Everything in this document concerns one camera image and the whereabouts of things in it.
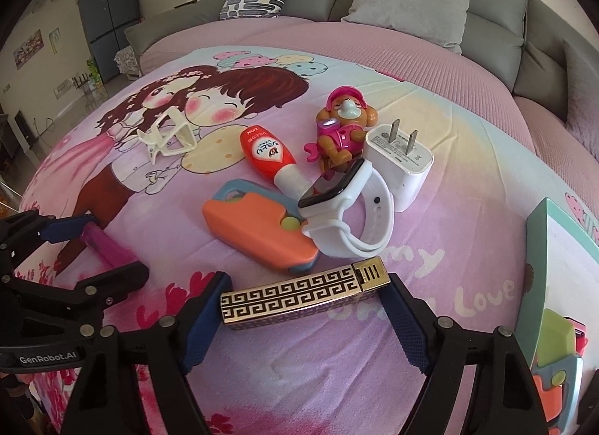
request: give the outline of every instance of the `pink sofa cover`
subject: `pink sofa cover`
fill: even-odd
[[[232,19],[167,36],[140,64],[148,73],[194,49],[234,44],[306,51],[374,68],[474,112],[534,152],[526,122],[501,81],[467,58],[397,31],[287,17]]]
[[[537,156],[599,217],[599,163],[545,107],[522,97],[515,101],[530,129]]]

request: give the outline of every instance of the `toy dog's nose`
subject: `toy dog's nose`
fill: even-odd
[[[352,99],[345,99],[337,113],[342,119],[357,119],[362,114],[362,110]]]

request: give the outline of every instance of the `power adapter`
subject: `power adapter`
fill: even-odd
[[[416,140],[417,134],[416,130],[409,136],[401,131],[399,119],[366,134],[364,157],[387,183],[396,212],[403,212],[414,202],[434,160],[430,149]]]

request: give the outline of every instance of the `white watch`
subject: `white watch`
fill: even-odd
[[[358,239],[343,212],[362,195],[364,231]],[[325,171],[299,200],[306,219],[304,235],[329,257],[373,257],[387,247],[393,232],[393,196],[372,163],[357,158]]]

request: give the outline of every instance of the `gold lighter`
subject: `gold lighter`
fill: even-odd
[[[389,282],[377,256],[338,269],[223,293],[221,312],[225,325],[245,330],[357,303]]]

